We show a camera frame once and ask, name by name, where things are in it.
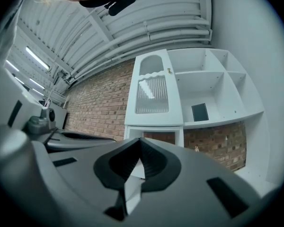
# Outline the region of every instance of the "black vent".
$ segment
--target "black vent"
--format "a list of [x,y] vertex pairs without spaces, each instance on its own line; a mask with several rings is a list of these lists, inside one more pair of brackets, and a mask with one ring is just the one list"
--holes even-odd
[[207,180],[207,184],[232,218],[248,209],[248,205],[219,177]]
[[96,136],[89,136],[83,134],[76,134],[76,133],[62,133],[65,137],[71,139],[81,139],[81,140],[106,140],[105,138],[100,138]]
[[74,163],[77,160],[74,157],[71,158],[67,158],[67,159],[62,159],[62,160],[57,160],[57,161],[53,161],[53,165],[55,167],[59,167],[59,166],[64,166],[64,165],[68,165],[70,163]]
[[94,172],[105,187],[123,190],[139,159],[146,180],[141,186],[141,192],[166,189],[181,171],[180,160],[174,154],[145,139],[133,139],[100,156],[94,164]]

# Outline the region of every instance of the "white corrugated ceiling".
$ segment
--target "white corrugated ceiling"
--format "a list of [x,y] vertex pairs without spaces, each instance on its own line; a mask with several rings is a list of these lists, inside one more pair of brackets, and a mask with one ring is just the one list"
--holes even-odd
[[[195,35],[191,31],[187,32],[192,29],[210,31],[210,2],[208,0],[137,0],[117,16],[112,17],[104,7],[88,10],[78,2],[54,1],[48,5],[36,0],[25,0],[9,60],[20,70],[21,75],[17,75],[18,78],[22,80],[32,78],[45,87],[45,94],[53,88],[57,72],[63,71],[68,82],[61,79],[54,87],[54,91],[62,93],[69,86],[69,82],[83,80],[138,54],[161,48],[207,46],[210,40],[209,33]],[[143,35],[128,38],[97,53],[103,46],[136,29],[158,23],[192,21],[200,17],[207,20],[209,25],[178,24],[162,27],[155,33],[150,31],[149,34],[146,29]],[[169,37],[158,35],[155,40],[157,32],[176,30],[184,31],[183,34]],[[135,44],[139,39],[149,35],[150,41]],[[27,46],[50,66],[49,71],[26,52]]]

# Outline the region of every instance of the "fluorescent light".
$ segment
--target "fluorescent light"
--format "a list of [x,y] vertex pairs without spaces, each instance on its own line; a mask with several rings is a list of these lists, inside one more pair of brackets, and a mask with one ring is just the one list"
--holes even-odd
[[35,89],[33,89],[35,92],[37,92],[38,94],[40,94],[40,95],[42,95],[42,96],[44,96],[44,94],[42,94],[42,93],[39,93],[37,90],[35,90]]
[[23,81],[21,81],[20,79],[18,79],[18,78],[16,78],[16,77],[15,77],[15,79],[16,79],[18,82],[20,82],[20,83],[24,84],[24,82],[23,82]]
[[37,62],[39,62],[43,67],[49,70],[49,66],[46,65],[38,56],[36,56],[34,52],[32,52],[28,47],[26,48],[26,50]]
[[34,80],[32,80],[31,78],[30,78],[30,80],[31,80],[33,83],[35,83],[36,85],[38,85],[40,88],[44,89],[44,87],[41,86],[39,83],[36,83],[36,82],[35,82]]
[[6,60],[6,62],[8,63],[8,65],[10,65],[12,68],[14,68],[16,71],[19,71],[12,63],[10,63],[8,60]]

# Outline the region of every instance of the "ceiling pipe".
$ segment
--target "ceiling pipe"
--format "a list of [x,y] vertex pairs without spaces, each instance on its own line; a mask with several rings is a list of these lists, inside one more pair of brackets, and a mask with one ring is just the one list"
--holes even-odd
[[94,51],[88,58],[86,58],[80,65],[76,66],[74,70],[70,73],[70,76],[73,76],[75,72],[89,63],[92,59],[100,55],[101,53],[107,51],[110,47],[125,42],[129,39],[135,38],[140,35],[144,35],[148,32],[159,31],[163,29],[169,28],[176,28],[176,27],[185,27],[185,26],[196,26],[196,25],[203,25],[203,26],[210,26],[207,20],[199,20],[199,19],[190,19],[190,20],[175,20],[175,21],[168,21],[168,22],[161,22],[153,25],[145,25],[141,28],[135,29],[127,34],[124,34],[111,42],[107,43],[106,45],[102,46],[98,50]]
[[[194,43],[194,44],[190,44],[190,45],[184,45],[184,44],[181,44],[181,45],[178,45],[174,48],[172,48],[173,46],[175,46],[175,43],[173,44],[168,44],[168,45],[165,45],[164,47],[167,47],[166,49],[167,50],[177,50],[177,49],[187,49],[187,48],[212,48],[210,45],[207,45],[207,44],[201,44],[201,43]],[[141,55],[141,53],[137,52],[135,54],[132,54],[132,55],[129,55],[129,56],[126,56],[126,57],[123,57],[123,58],[120,58],[119,60],[117,61],[113,61],[113,63],[105,66],[102,70],[95,70],[95,71],[92,71],[91,73],[89,73],[88,75],[86,75],[85,77],[81,78],[81,80],[78,80],[78,84],[87,80],[88,78],[90,78],[91,76],[95,75],[95,74],[98,74],[100,73],[101,71],[103,70],[106,70],[110,67],[113,67],[115,65],[118,65],[122,62],[125,62],[125,61],[128,61],[128,60],[131,60],[131,59],[134,59],[135,57]]]
[[[127,56],[127,55],[129,55],[129,54],[134,54],[134,53],[137,53],[137,52],[139,52],[139,51],[141,51],[141,50],[147,50],[147,49],[150,49],[150,48],[155,47],[155,46],[161,46],[161,45],[166,45],[166,44],[175,44],[175,43],[183,43],[183,42],[192,42],[192,41],[194,41],[194,42],[195,42],[195,41],[209,41],[209,38],[177,39],[177,40],[164,41],[164,42],[160,42],[160,43],[156,43],[156,44],[150,44],[150,45],[147,45],[147,46],[144,46],[144,47],[141,47],[141,48],[138,48],[138,49],[129,51],[129,52],[127,52],[127,53],[118,55],[118,56],[116,56],[116,57],[113,57],[112,59],[109,59],[109,60],[107,60],[107,61],[101,63],[100,65],[98,65],[98,66],[96,66],[96,67],[90,69],[89,71],[85,72],[83,75],[81,75],[80,77],[78,77],[78,78],[75,79],[74,81],[79,80],[80,78],[86,76],[87,74],[89,74],[89,73],[95,71],[96,69],[102,67],[103,65],[105,65],[105,64],[107,64],[107,63],[109,63],[109,62],[113,62],[113,61],[115,61],[115,60],[117,60],[117,59],[120,59],[120,58],[122,58],[122,57],[125,57],[125,56]],[[133,56],[129,56],[129,57],[126,58],[126,60],[130,60],[130,59],[132,59],[132,58],[133,58]]]
[[[175,30],[175,31],[169,31],[169,32],[163,32],[163,33],[157,33],[154,35],[150,35],[148,37],[148,35],[144,38],[132,41],[130,43],[127,43],[121,47],[118,47],[117,49],[111,51],[110,53],[105,54],[102,58],[94,61],[93,63],[91,63],[89,66],[85,67],[82,71],[80,71],[75,77],[72,78],[70,80],[70,83],[74,82],[75,80],[78,80],[79,78],[81,78],[82,76],[86,75],[87,73],[89,73],[92,69],[93,66],[98,64],[100,61],[104,60],[104,59],[108,59],[109,57],[119,53],[119,50],[126,50],[126,49],[130,49],[133,46],[145,43],[145,42],[149,42],[149,41],[153,41],[153,40],[158,40],[158,39],[164,39],[164,38],[169,38],[169,37],[173,37],[173,36],[180,36],[180,35],[209,35],[209,31],[208,30],[195,30],[195,29],[181,29],[181,30]],[[209,41],[209,38],[194,38],[191,39],[190,41]],[[95,68],[99,68],[100,66],[106,64],[107,62],[112,61],[112,59],[96,66]]]

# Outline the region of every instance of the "black slot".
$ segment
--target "black slot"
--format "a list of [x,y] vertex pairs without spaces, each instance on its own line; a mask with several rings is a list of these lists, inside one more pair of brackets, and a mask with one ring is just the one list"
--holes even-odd
[[8,126],[11,127],[13,126],[13,123],[15,121],[15,118],[20,110],[20,108],[22,107],[22,103],[20,101],[17,101],[13,111],[11,112],[11,115],[9,117],[9,122],[8,122]]
[[63,165],[67,165],[67,164],[70,164],[70,163],[74,163],[76,162],[77,160],[73,157],[71,158],[66,158],[66,159],[62,159],[62,160],[58,160],[58,161],[53,161],[53,164],[55,167],[59,167],[59,166],[63,166]]
[[110,138],[103,138],[103,137],[90,136],[90,135],[77,134],[77,133],[62,133],[62,135],[64,135],[67,138],[77,139],[77,140],[113,140]]
[[191,107],[193,109],[195,122],[208,120],[208,113],[205,104],[198,104]]
[[214,194],[220,200],[221,204],[227,210],[231,218],[236,217],[240,213],[248,209],[246,205],[237,194],[219,177],[207,180]]

